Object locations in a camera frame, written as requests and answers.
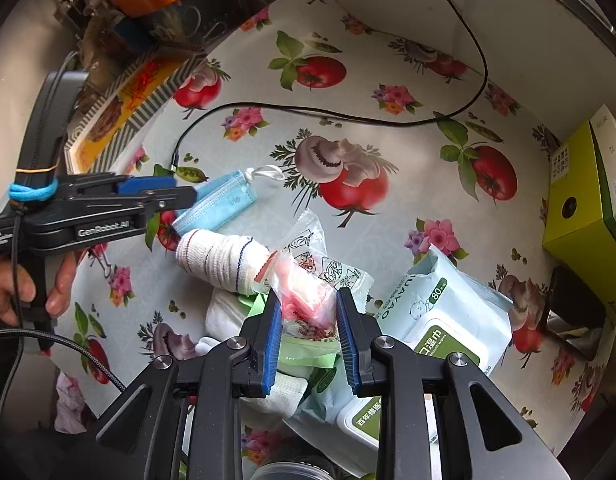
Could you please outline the white cloth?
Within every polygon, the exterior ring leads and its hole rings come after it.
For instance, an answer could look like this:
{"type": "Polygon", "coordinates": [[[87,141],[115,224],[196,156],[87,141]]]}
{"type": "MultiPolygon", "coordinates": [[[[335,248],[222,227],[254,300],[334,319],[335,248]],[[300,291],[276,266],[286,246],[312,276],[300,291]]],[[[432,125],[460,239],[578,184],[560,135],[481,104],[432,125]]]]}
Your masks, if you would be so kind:
{"type": "MultiPolygon", "coordinates": [[[[263,307],[265,296],[237,296],[233,292],[214,289],[206,311],[206,336],[195,344],[195,354],[204,356],[221,342],[238,335],[246,318],[260,313],[263,307]]],[[[245,424],[269,429],[291,418],[308,390],[311,374],[333,368],[337,354],[340,354],[340,343],[336,337],[316,341],[283,335],[270,394],[263,399],[242,402],[245,424]]]]}

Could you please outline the white striped sock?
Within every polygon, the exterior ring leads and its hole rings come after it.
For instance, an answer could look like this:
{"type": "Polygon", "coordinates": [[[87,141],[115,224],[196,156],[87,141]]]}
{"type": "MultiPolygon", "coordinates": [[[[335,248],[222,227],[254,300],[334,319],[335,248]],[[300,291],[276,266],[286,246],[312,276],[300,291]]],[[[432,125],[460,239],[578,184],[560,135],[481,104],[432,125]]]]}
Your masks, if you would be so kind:
{"type": "Polygon", "coordinates": [[[251,236],[202,229],[183,235],[175,251],[175,260],[186,273],[243,296],[258,292],[256,278],[270,256],[269,249],[251,236]]]}

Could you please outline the blue face mask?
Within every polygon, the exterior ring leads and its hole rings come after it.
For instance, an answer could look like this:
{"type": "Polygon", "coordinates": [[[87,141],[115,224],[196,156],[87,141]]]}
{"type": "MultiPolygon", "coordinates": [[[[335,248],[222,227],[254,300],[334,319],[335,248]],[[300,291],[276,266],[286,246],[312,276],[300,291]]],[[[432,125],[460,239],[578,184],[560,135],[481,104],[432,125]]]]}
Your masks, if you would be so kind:
{"type": "Polygon", "coordinates": [[[171,228],[179,236],[195,229],[217,231],[256,203],[257,194],[253,181],[261,178],[275,182],[285,180],[280,167],[265,165],[236,170],[197,185],[196,202],[177,212],[171,228]]]}

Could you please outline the yellow striped picture book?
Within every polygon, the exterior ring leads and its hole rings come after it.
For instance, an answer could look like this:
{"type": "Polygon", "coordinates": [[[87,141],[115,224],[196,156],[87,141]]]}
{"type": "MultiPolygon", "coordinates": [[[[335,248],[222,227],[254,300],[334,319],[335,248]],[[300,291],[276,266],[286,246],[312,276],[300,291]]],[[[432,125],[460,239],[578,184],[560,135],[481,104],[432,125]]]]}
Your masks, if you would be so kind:
{"type": "Polygon", "coordinates": [[[134,61],[80,119],[64,145],[69,174],[105,172],[204,61],[203,51],[161,48],[134,61]]]}

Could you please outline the wet wipes pack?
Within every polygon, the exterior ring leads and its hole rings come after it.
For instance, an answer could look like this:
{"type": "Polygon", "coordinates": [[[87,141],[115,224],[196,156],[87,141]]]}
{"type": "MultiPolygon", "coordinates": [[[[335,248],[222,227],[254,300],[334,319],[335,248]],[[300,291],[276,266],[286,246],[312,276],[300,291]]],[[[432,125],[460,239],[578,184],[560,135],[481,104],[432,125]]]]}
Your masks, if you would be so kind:
{"type": "MultiPolygon", "coordinates": [[[[431,248],[374,318],[381,333],[423,356],[443,359],[460,351],[489,375],[512,339],[512,307],[512,300],[431,248]]],[[[349,474],[363,477],[374,469],[380,423],[381,399],[355,396],[344,362],[337,359],[286,425],[349,474]]]]}

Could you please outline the round clear plastic container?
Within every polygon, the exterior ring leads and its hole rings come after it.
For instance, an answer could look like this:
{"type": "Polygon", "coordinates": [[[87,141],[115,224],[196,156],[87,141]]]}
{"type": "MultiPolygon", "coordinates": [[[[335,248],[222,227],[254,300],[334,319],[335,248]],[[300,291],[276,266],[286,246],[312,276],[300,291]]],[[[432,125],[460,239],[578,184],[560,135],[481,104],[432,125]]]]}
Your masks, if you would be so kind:
{"type": "Polygon", "coordinates": [[[251,480],[334,480],[326,470],[309,463],[277,462],[259,467],[251,480]]]}

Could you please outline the floral fruit tablecloth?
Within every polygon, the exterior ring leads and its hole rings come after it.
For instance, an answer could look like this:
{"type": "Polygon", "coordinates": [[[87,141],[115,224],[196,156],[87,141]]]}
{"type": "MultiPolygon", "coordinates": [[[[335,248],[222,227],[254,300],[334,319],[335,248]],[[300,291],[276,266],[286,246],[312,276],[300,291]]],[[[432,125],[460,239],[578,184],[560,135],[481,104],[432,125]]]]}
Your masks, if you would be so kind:
{"type": "MultiPolygon", "coordinates": [[[[513,301],[512,339],[490,373],[560,452],[579,426],[606,358],[587,361],[543,332],[552,266],[542,248],[553,133],[461,61],[359,21],[337,0],[276,0],[198,64],[138,135],[129,171],[173,170],[203,184],[278,166],[253,181],[256,203],[217,232],[271,254],[307,209],[327,254],[374,279],[375,314],[431,248],[513,301]]],[[[157,214],[141,237],[82,263],[54,363],[102,413],[124,382],[165,350],[190,356],[216,289],[175,260],[182,238],[157,214]]]]}

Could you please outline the lime green cardboard box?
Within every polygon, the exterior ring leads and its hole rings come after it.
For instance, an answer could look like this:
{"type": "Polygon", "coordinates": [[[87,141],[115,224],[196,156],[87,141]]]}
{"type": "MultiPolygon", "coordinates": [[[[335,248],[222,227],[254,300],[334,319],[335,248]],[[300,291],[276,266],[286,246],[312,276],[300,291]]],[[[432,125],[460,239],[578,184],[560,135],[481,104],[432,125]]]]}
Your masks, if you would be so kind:
{"type": "Polygon", "coordinates": [[[543,248],[616,320],[616,118],[605,105],[550,156],[543,248]]]}

